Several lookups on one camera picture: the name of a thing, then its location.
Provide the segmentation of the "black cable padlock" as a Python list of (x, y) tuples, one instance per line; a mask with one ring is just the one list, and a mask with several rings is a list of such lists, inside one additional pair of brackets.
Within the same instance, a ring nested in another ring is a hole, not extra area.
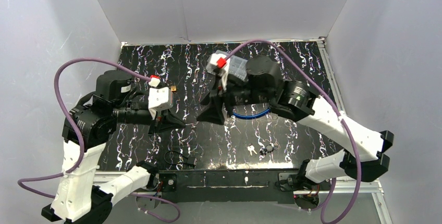
[[(174, 155), (178, 156), (177, 161), (174, 161), (174, 158), (173, 158)], [(197, 164), (196, 157), (185, 156), (183, 153), (181, 153), (179, 151), (174, 151), (174, 150), (166, 151), (163, 156), (163, 159), (166, 164), (171, 165), (171, 166), (186, 165), (186, 166), (190, 166), (190, 167), (195, 167)]]

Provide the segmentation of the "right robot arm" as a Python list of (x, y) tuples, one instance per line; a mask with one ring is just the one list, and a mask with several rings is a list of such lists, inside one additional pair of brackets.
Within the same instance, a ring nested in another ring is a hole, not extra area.
[(386, 151), (393, 144), (392, 132), (370, 130), (335, 112), (313, 86), (285, 80), (278, 63), (269, 57), (224, 60), (223, 54), (213, 54), (206, 68), (215, 83), (201, 101), (204, 109), (197, 121), (223, 125), (236, 106), (267, 103), (271, 113), (312, 128), (341, 146), (334, 155), (305, 160), (296, 181), (314, 185), (349, 176), (371, 182), (388, 171)]

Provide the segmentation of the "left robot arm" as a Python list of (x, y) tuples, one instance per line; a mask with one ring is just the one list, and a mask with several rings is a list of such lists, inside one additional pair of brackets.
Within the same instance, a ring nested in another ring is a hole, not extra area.
[(147, 102), (136, 102), (141, 95), (132, 76), (109, 70), (96, 80), (95, 91), (70, 110), (64, 138), (63, 176), (53, 202), (42, 209), (42, 216), (54, 222), (103, 223), (113, 206), (140, 188), (157, 188), (158, 168), (138, 162), (133, 168), (103, 185), (94, 177), (101, 153), (119, 123), (145, 125), (149, 134), (182, 129), (185, 123), (172, 112), (173, 90), (153, 76)]

